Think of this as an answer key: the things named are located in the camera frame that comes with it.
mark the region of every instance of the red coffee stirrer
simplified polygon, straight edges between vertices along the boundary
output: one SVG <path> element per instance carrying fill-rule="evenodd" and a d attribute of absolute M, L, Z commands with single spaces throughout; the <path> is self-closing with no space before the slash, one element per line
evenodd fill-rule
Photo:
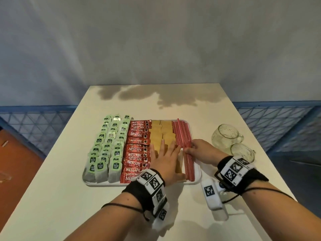
<path fill-rule="evenodd" d="M 176 144 L 181 145 L 183 148 L 191 147 L 191 134 L 188 128 L 188 125 L 184 121 L 180 121 L 177 119 L 176 121 L 172 121 L 173 130 L 176 134 Z M 183 153 L 184 156 L 184 166 L 185 173 L 187 175 L 188 180 L 191 182 L 195 181 L 195 170 L 194 170 L 194 162 L 192 160 L 192 156 L 189 154 Z"/>

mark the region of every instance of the black cord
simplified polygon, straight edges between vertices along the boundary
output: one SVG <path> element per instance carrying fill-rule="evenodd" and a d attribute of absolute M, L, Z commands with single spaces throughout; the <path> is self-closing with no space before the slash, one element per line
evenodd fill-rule
<path fill-rule="evenodd" d="M 248 189 L 244 190 L 242 194 L 244 194 L 245 192 L 251 191 L 251 190 L 270 190 L 270 191 L 274 191 L 274 192 L 278 192 L 278 193 L 284 194 L 284 195 L 286 195 L 287 197 L 290 197 L 291 199 L 293 199 L 290 195 L 288 195 L 288 194 L 286 194 L 286 193 L 284 193 L 284 192 L 282 192 L 282 191 L 280 191 L 280 190 L 269 189 L 269 188 L 261 188 L 261 187 L 248 188 Z M 242 194 L 237 194 L 237 195 L 235 195 L 233 198 L 230 198 L 230 199 L 228 199 L 228 200 L 226 200 L 226 201 L 222 201 L 222 203 L 223 203 L 223 204 L 226 204 L 227 202 L 230 202 L 230 201 L 234 200 L 235 198 L 239 197 L 239 196 L 242 195 Z"/>
<path fill-rule="evenodd" d="M 102 206 L 102 208 L 104 208 L 105 206 L 108 206 L 108 205 L 114 205 L 114 206 L 120 206 L 120 207 L 124 207 L 124 208 L 127 208 L 127 209 L 131 209 L 131 210 L 134 210 L 134 211 L 137 211 L 139 213 L 142 213 L 143 217 L 145 218 L 146 221 L 149 221 L 149 218 L 147 218 L 145 216 L 145 213 L 142 209 L 138 209 L 136 207 L 132 207 L 132 206 L 128 206 L 128 205 L 123 205 L 123 204 L 119 204 L 119 203 L 107 203 L 107 204 L 104 204 Z"/>

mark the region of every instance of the person's left arm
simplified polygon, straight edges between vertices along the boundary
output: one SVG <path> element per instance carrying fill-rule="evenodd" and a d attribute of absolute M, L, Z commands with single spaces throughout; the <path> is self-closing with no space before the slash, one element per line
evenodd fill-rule
<path fill-rule="evenodd" d="M 155 156 L 154 146 L 150 145 L 150 168 L 157 170 L 166 183 L 172 185 L 186 179 L 185 174 L 175 173 L 176 160 L 181 146 L 175 148 L 175 142 L 165 152 L 165 142 L 162 140 L 158 158 Z M 140 202 L 130 193 L 124 192 L 111 203 L 142 209 Z M 70 234 L 65 241 L 121 241 L 138 215 L 138 211 L 121 206 L 105 206 Z"/>

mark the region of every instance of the glass mug handle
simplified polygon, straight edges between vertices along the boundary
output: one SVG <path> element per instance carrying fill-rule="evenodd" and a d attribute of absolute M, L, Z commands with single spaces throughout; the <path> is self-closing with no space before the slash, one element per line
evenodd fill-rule
<path fill-rule="evenodd" d="M 239 137 L 236 139 L 236 143 L 242 143 L 244 140 L 244 136 L 243 135 L 239 135 Z"/>

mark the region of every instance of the tabletop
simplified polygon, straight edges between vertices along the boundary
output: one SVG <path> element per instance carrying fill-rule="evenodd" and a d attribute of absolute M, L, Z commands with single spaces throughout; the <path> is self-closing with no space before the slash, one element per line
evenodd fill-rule
<path fill-rule="evenodd" d="M 82 181 L 102 119 L 116 113 L 138 120 L 183 119 L 194 138 L 208 142 L 220 124 L 231 124 L 256 151 L 257 169 L 293 196 L 219 84 L 91 86 L 0 233 L 1 241 L 63 240 L 121 193 L 124 187 L 88 187 Z M 201 168 L 203 179 L 216 170 Z M 270 240 L 241 197 L 226 204 L 229 218 L 223 221 L 208 209 L 200 183 L 175 184 L 166 188 L 166 194 L 169 224 L 156 233 L 139 220 L 126 240 Z"/>

